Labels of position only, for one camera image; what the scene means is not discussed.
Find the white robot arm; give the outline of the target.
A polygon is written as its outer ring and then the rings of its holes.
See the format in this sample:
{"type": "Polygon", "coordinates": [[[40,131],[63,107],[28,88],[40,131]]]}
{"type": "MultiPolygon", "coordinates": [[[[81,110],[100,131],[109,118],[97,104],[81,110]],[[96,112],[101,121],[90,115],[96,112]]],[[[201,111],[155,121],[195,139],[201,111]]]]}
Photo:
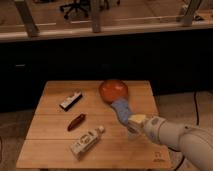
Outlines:
{"type": "Polygon", "coordinates": [[[180,151],[201,171],[213,171],[213,129],[142,114],[131,115],[128,126],[143,132],[153,143],[180,151]]]}

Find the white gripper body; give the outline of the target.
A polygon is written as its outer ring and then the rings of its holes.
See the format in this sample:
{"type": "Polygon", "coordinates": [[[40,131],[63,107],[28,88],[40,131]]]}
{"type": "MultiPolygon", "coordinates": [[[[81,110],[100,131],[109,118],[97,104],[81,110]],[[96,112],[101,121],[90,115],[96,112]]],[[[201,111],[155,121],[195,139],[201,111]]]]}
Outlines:
{"type": "Polygon", "coordinates": [[[145,135],[156,144],[160,143],[159,140],[159,130],[160,127],[165,123],[165,119],[154,116],[151,118],[146,118],[144,121],[143,130],[145,135]]]}

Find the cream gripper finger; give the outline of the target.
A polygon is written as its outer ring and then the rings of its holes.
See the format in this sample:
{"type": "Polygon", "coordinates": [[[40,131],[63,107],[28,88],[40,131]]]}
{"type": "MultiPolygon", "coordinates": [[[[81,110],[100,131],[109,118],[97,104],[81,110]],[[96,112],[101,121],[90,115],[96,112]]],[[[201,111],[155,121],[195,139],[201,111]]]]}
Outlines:
{"type": "Polygon", "coordinates": [[[147,117],[143,114],[134,114],[128,118],[128,124],[132,129],[141,131],[146,119],[147,117]]]}

